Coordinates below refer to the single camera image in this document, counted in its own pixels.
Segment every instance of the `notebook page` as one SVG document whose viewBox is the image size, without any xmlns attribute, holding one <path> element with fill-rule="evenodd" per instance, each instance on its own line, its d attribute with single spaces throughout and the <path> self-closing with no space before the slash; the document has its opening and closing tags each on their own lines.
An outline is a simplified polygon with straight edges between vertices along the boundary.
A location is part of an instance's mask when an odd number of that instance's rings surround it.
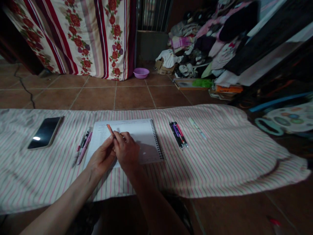
<svg viewBox="0 0 313 235">
<path fill-rule="evenodd" d="M 99 121 L 94 124 L 92 138 L 88 146 L 84 168 L 87 166 L 92 154 L 110 136 L 107 124 L 110 124 L 113 131 L 129 132 L 135 142 L 140 145 L 140 164 L 162 161 L 162 158 L 158 152 L 158 143 L 154 137 L 154 130 L 151 126 L 151 119 Z M 114 168 L 115 167 L 120 167 L 118 161 L 114 165 Z"/>
</svg>

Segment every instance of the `orange pencil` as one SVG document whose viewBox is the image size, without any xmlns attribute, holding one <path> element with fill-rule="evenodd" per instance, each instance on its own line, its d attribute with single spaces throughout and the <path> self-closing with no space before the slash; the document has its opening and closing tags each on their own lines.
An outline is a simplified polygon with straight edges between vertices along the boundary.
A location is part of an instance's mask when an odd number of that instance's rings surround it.
<svg viewBox="0 0 313 235">
<path fill-rule="evenodd" d="M 113 134 L 112 128 L 110 127 L 110 125 L 109 125 L 109 124 L 107 124 L 107 127 L 108 127 L 108 129 L 109 129 L 109 131 L 110 131 L 111 135 L 115 136 L 115 135 Z"/>
</svg>

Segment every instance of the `plastic basin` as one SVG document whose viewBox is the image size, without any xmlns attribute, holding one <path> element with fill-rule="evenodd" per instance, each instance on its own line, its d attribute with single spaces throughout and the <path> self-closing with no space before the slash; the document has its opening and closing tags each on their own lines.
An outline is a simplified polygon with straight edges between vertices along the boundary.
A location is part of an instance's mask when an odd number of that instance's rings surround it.
<svg viewBox="0 0 313 235">
<path fill-rule="evenodd" d="M 149 73 L 150 72 L 149 72 L 148 69 L 144 69 L 144 68 L 136 68 L 136 69 L 134 69 L 134 75 L 138 79 L 145 79 L 148 76 Z"/>
</svg>

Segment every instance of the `curtain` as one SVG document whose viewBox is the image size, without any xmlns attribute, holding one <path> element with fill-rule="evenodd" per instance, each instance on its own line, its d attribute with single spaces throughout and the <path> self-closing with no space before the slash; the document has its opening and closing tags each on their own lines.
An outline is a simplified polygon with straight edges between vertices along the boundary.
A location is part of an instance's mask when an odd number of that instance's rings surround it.
<svg viewBox="0 0 313 235">
<path fill-rule="evenodd" d="M 6 15 L 53 73 L 126 80 L 133 73 L 136 1 L 10 0 Z"/>
</svg>

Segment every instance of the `pile of clothes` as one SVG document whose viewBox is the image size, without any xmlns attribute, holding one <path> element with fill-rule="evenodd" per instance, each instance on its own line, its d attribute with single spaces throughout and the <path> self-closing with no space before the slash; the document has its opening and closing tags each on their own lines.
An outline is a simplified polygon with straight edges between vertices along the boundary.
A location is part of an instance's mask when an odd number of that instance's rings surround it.
<svg viewBox="0 0 313 235">
<path fill-rule="evenodd" d="M 258 11 L 258 1 L 219 0 L 211 9 L 187 12 L 169 33 L 171 56 L 162 52 L 164 64 L 168 59 L 172 66 L 179 63 L 177 78 L 215 79 L 246 43 L 241 41 L 257 24 Z"/>
</svg>

